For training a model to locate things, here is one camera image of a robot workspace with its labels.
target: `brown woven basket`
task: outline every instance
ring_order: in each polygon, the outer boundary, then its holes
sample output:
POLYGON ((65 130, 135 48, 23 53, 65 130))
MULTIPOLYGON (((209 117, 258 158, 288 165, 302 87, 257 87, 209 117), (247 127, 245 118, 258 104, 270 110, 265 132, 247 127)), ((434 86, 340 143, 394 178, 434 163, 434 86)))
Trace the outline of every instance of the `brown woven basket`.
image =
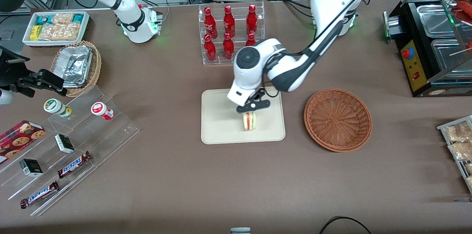
MULTIPOLYGON (((78 43, 73 43, 71 45, 67 45, 66 47, 78 47, 78 46, 88 46, 93 50, 92 62, 90 64, 89 75, 87 78, 87 85, 84 86, 83 88, 67 88, 67 96, 69 97, 79 96, 83 91, 88 89, 90 86, 95 85, 98 81, 98 77, 100 76, 100 69, 101 69, 100 52, 98 52, 97 48, 88 41, 81 41, 78 43)), ((62 49, 59 50, 59 52, 56 54, 56 57, 52 61, 52 65, 51 65, 51 68, 49 68, 49 71, 52 72, 54 70, 54 67, 56 66, 56 61, 58 60, 59 53, 60 51, 62 51, 62 49)))
POLYGON ((335 152, 361 148, 372 131, 372 118, 364 102, 348 91, 324 89, 305 106, 305 127, 322 147, 335 152))

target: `skewer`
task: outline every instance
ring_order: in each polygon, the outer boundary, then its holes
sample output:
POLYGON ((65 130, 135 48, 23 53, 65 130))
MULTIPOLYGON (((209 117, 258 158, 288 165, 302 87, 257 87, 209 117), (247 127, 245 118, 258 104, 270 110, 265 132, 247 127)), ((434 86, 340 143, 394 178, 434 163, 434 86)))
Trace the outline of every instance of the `skewer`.
POLYGON ((456 53, 449 54, 449 56, 454 56, 455 54, 461 54, 462 52, 466 52, 466 51, 468 51, 469 49, 472 49, 472 48, 464 49, 463 51, 458 51, 458 52, 456 52, 456 53))

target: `acrylic display stand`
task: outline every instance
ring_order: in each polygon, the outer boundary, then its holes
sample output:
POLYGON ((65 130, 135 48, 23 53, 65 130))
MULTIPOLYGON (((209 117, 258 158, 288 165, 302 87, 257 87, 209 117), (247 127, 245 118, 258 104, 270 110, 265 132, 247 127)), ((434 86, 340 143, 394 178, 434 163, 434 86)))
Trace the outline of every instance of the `acrylic display stand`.
MULTIPOLYGON (((246 46, 247 34, 246 34, 246 17, 249 13, 249 5, 254 4, 256 6, 256 15, 257 15, 257 32, 255 34, 255 41, 265 39, 265 29, 264 29, 264 3, 263 2, 241 2, 241 3, 231 3, 231 12, 235 17, 235 26, 236 26, 236 36, 232 38, 235 45, 235 54, 242 47, 246 46)), ((225 27, 223 24, 223 18, 225 17, 224 7, 220 5, 200 5, 198 8, 198 25, 200 31, 200 44, 202 44, 202 59, 204 64, 231 64, 233 60, 228 60, 224 56, 223 51, 223 34, 225 33, 225 27), (210 7, 211 14, 216 21, 216 30, 218 31, 218 37, 213 39, 213 43, 216 47, 216 61, 209 62, 205 54, 204 48, 204 35, 206 34, 205 29, 205 14, 204 8, 210 7)))
POLYGON ((51 116, 42 123, 46 134, 36 144, 29 145, 16 154, 14 159, 0 166, 1 196, 16 202, 18 209, 22 199, 30 197, 57 180, 60 188, 58 192, 50 193, 24 209, 25 213, 31 216, 44 213, 139 132, 131 120, 113 103, 111 96, 98 86, 76 97, 68 103, 68 106, 72 108, 71 115, 67 118, 51 116), (105 103, 114 111, 111 120, 106 121, 91 114, 91 105, 97 101, 105 103), (54 140, 54 136, 59 133, 69 136, 75 148, 74 153, 66 154, 59 151, 54 140), (92 159, 59 179, 57 171, 86 151, 89 151, 92 159), (37 178, 25 176, 19 165, 19 161, 23 158, 37 160, 44 173, 37 178))

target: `red button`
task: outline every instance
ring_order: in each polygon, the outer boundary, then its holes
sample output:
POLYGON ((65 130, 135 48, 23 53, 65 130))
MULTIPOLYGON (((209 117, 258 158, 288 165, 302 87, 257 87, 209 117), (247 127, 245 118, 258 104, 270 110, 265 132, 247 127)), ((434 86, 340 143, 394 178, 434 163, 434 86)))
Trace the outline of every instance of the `red button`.
POLYGON ((412 53, 412 52, 411 52, 409 49, 405 49, 405 50, 402 52, 402 57, 406 59, 406 58, 410 57, 411 53, 412 53))

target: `cookie box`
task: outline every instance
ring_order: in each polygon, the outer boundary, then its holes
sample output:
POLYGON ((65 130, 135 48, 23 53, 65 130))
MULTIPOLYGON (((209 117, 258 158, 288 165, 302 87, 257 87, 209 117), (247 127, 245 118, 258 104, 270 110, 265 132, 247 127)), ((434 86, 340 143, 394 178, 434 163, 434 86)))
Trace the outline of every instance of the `cookie box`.
POLYGON ((12 158, 45 133, 41 125, 21 121, 10 130, 0 134, 0 164, 12 158))

